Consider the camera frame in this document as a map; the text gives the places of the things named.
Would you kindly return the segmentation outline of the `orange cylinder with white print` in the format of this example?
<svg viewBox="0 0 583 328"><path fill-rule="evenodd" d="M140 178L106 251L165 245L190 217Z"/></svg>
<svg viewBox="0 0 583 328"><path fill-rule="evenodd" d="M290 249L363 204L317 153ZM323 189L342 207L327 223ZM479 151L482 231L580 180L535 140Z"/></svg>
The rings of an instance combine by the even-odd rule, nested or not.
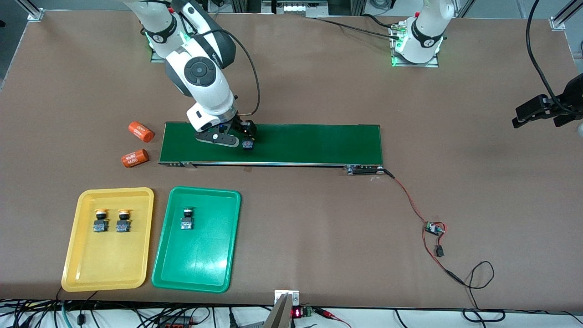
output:
<svg viewBox="0 0 583 328"><path fill-rule="evenodd" d="M132 168L149 160L148 152L145 149L139 149L121 157L121 162L125 168Z"/></svg>
<svg viewBox="0 0 583 328"><path fill-rule="evenodd" d="M129 124L128 130L144 143L150 143L155 137L155 133L144 126L139 121L133 121Z"/></svg>

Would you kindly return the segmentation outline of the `yellow push button switch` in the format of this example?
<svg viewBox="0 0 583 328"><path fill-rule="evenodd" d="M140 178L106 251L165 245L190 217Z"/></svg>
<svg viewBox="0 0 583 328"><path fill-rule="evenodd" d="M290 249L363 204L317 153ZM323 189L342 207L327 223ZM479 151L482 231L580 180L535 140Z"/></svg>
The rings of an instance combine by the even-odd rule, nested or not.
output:
<svg viewBox="0 0 583 328"><path fill-rule="evenodd" d="M118 220L115 224L115 231L118 233L129 232L131 230L131 210L118 210Z"/></svg>
<svg viewBox="0 0 583 328"><path fill-rule="evenodd" d="M109 230L110 220L108 217L108 209L98 208L95 210L95 220L93 222L93 232L107 232Z"/></svg>

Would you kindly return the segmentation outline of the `green conveyor belt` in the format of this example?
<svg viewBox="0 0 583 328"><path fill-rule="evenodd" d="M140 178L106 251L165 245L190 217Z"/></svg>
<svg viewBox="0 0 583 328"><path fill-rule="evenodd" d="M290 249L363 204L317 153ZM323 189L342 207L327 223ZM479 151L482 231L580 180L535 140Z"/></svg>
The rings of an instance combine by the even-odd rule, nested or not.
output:
<svg viewBox="0 0 583 328"><path fill-rule="evenodd" d="M252 151L202 143L190 123L165 125L159 164L342 168L348 175L381 174L379 125L258 124Z"/></svg>

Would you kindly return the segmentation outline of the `green plastic tray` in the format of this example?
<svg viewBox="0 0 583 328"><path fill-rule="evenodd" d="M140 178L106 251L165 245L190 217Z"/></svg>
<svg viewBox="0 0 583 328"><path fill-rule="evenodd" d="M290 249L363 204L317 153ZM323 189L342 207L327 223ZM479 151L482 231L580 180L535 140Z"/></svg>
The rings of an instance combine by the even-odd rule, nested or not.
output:
<svg viewBox="0 0 583 328"><path fill-rule="evenodd" d="M181 229L183 208L194 208L194 228ZM161 289L224 293L230 286L241 195L235 190L179 185L169 193L153 266Z"/></svg>

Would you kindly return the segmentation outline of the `yellow plastic tray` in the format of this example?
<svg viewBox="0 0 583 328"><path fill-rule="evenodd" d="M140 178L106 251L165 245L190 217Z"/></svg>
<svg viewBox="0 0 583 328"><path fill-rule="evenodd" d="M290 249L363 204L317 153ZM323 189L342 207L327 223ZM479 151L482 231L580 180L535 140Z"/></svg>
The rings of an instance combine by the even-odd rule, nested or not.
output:
<svg viewBox="0 0 583 328"><path fill-rule="evenodd" d="M87 190L79 196L61 287L66 292L133 289L144 283L154 192L147 187ZM93 232L95 210L108 209L109 230ZM118 233L118 210L131 210L131 230Z"/></svg>

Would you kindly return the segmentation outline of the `grey metal stand pole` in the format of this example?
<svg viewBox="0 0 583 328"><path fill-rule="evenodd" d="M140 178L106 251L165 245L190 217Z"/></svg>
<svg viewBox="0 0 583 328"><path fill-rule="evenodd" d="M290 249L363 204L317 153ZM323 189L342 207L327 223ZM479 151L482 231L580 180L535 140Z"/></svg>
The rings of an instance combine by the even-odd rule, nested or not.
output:
<svg viewBox="0 0 583 328"><path fill-rule="evenodd" d="M289 296L286 295L286 297L279 298L262 328L291 328L293 303L289 299Z"/></svg>

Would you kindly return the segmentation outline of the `red alligator clip lead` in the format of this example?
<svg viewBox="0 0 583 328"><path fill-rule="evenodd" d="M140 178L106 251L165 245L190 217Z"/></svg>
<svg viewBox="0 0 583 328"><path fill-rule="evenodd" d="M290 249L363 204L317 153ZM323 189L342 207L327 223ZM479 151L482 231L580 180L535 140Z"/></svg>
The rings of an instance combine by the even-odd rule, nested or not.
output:
<svg viewBox="0 0 583 328"><path fill-rule="evenodd" d="M331 313L331 312L329 312L329 311L326 311L326 310L324 310L324 309L323 309L323 308L321 308L321 307L312 307L312 311L313 311L314 313L316 313L317 315L324 317L325 319L329 319L329 320L337 321L337 322L340 322L340 323L343 323L343 324L345 324L346 326L348 326L348 328L352 328L352 326L351 326L351 325L350 325L348 322L346 322L346 321L344 321L344 320L342 320L342 319L338 318L338 317L337 317L336 315L334 315L333 313Z"/></svg>

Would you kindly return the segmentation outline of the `black red power strip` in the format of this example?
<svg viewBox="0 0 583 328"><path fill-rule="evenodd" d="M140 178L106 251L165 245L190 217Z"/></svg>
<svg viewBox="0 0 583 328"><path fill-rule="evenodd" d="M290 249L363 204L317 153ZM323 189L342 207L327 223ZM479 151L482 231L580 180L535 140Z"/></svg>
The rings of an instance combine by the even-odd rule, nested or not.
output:
<svg viewBox="0 0 583 328"><path fill-rule="evenodd" d="M191 316L164 315L158 318L156 328L194 328L198 322Z"/></svg>

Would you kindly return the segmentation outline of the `aluminium frame post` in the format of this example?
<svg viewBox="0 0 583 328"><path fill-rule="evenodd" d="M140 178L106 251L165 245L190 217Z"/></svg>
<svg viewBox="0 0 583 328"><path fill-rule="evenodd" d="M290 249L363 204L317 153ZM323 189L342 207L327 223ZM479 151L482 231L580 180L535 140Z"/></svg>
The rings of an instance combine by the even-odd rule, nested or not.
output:
<svg viewBox="0 0 583 328"><path fill-rule="evenodd" d="M581 9L583 9L583 0L569 0L558 13L550 17L549 24L551 30L564 31L566 29L566 22L572 19Z"/></svg>
<svg viewBox="0 0 583 328"><path fill-rule="evenodd" d="M14 0L27 14L28 21L41 21L44 9L35 5L33 0Z"/></svg>

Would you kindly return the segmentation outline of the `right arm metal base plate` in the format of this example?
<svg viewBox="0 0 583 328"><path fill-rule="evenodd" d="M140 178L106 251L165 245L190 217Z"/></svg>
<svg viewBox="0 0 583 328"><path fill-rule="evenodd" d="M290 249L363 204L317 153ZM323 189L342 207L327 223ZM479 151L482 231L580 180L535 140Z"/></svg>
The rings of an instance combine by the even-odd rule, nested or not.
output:
<svg viewBox="0 0 583 328"><path fill-rule="evenodd" d="M197 34L198 31L196 28L192 27L192 25L185 21L180 21L178 23L177 32L175 35L169 38L169 45L168 43L162 45L162 53L166 54L167 52L172 52L178 46L186 43L188 40L191 40L192 37ZM150 46L151 50L151 62L161 63L164 60L164 57L160 55L160 52L157 50L157 46L151 39L148 39L148 46Z"/></svg>

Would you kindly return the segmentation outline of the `silver metal clamp bracket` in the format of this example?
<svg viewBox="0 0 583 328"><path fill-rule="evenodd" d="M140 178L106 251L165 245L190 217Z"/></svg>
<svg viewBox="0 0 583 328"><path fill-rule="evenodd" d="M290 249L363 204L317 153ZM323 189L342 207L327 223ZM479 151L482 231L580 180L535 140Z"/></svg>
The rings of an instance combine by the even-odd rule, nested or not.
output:
<svg viewBox="0 0 583 328"><path fill-rule="evenodd" d="M291 289L276 289L274 291L274 304L277 303L280 297L286 297L286 295L290 295L289 299L293 303L294 307L300 306L300 293L299 290L291 290Z"/></svg>

